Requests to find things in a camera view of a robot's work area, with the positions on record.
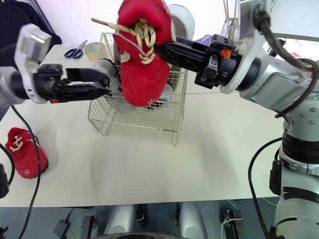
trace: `white table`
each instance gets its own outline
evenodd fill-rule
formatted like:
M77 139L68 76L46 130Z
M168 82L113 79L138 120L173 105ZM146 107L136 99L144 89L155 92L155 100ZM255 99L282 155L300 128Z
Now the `white table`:
M65 60L69 48L55 46L45 63L90 67L86 55ZM274 112L243 100L238 93L207 94L188 79L183 133L177 147L120 135L100 135L87 120L89 102L16 106L38 136L49 167L42 174L34 206L93 206L250 198L247 170L255 151L282 134ZM25 127L10 109L0 122L0 142L11 127ZM258 197L268 189L273 155L257 159L253 182ZM10 163L0 153L7 175ZM36 179L17 173L0 206L27 207Z

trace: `shoelace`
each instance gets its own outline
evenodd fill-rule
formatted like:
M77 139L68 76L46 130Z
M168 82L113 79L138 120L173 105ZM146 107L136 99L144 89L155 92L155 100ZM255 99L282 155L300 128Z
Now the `shoelace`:
M12 150L12 152L19 151L21 149L22 145L23 145L23 142L19 143L19 141L22 139L22 137L18 138L18 136L15 136L14 138L15 138L15 142L13 142L13 144L16 145L16 148L13 148L11 146L9 147Z
M12 146L9 147L9 149L11 149L12 152L19 151L23 146L23 142L19 142L22 139L22 136L18 137L18 135L16 135L14 138L15 138L15 142L13 142L13 144L16 145L16 148L13 148ZM38 145L38 147L40 147L37 138L35 139L35 141L36 141L36 144Z
M142 49L143 47L142 40L144 40L146 46L149 47L150 50L146 53L148 56L143 56L142 54L139 53L139 57L142 59L142 64L144 65L147 65L153 61L153 59L156 56L154 53L156 33L154 28L151 25L149 25L144 18L140 18L139 21L136 22L134 30L127 26L113 24L113 23L108 23L108 26L114 30L124 31L135 36L140 49Z

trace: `wire basket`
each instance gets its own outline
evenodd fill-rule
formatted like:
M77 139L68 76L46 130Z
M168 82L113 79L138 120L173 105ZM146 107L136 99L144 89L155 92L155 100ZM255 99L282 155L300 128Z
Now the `wire basket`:
M234 29L230 32L230 29L228 28L226 21L227 20L225 20L225 22L224 22L224 26L223 26L223 29L221 31L221 35L232 39L234 41L234 45L236 47L240 47L244 41L240 39L240 26L239 26L239 24L236 24ZM230 18L229 21L231 24L232 22L238 22L238 19L237 18Z
M113 37L102 33L100 46L105 45L113 60ZM102 96L92 100L88 120L102 135L110 133L179 142L184 115L187 71L171 71L168 81L173 88L171 100L157 101L148 107L129 104L123 96Z

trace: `red sneaker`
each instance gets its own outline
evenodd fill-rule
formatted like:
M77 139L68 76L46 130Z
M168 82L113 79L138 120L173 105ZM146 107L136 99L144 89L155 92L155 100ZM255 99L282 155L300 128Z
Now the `red sneaker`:
M165 89L171 65L155 51L154 45L176 41L172 17L162 0L124 0L118 24L111 28L137 44L145 53L114 35L121 49L122 89L125 99L135 106L149 106Z
M37 138L35 140L38 146L42 173L48 167L48 160ZM22 178L34 178L38 175L35 147L28 130L16 127L10 129L5 148L13 157L15 169Z

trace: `blue scissors handle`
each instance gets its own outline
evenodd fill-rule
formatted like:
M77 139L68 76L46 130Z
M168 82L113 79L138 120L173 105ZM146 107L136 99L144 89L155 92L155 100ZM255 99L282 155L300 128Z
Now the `blue scissors handle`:
M71 50L68 50L64 56L66 58L73 58L73 59L78 59L80 58L81 56L83 55L83 51L81 49L71 49Z

